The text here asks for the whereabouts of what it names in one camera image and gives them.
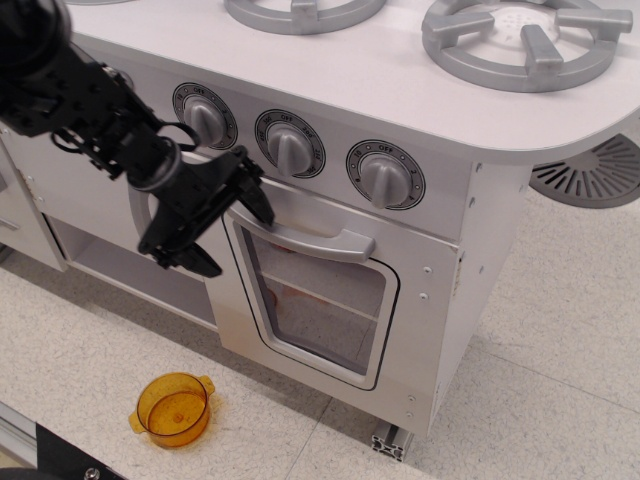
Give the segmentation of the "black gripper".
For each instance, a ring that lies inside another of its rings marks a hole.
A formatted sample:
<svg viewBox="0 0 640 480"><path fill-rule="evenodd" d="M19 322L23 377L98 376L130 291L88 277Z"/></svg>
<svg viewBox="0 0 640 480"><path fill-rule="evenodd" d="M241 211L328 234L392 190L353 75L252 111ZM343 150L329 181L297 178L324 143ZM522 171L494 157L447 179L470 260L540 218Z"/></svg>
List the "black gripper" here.
<svg viewBox="0 0 640 480"><path fill-rule="evenodd" d="M180 266L205 278L221 275L221 267L197 240L235 202L260 222L272 224L275 214L261 188L263 175L244 147L197 164L173 150L153 176L137 182L137 190L158 200L138 251L163 268Z"/></svg>

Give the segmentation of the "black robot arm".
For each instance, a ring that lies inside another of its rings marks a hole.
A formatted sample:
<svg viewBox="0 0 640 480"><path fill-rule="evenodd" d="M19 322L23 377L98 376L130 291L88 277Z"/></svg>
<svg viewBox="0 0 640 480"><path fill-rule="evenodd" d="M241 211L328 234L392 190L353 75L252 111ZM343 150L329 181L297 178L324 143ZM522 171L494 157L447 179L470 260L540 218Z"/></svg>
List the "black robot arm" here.
<svg viewBox="0 0 640 480"><path fill-rule="evenodd" d="M240 202L260 222L274 212L262 191L262 169L243 147L200 164L182 155L201 143L161 135L166 122L134 93L117 71L71 40L71 20L61 1L1 4L1 120L26 137L49 135L68 153L84 154L115 180L126 175L135 190L158 201L138 250L165 269L181 266L213 278L219 265L197 239Z"/></svg>

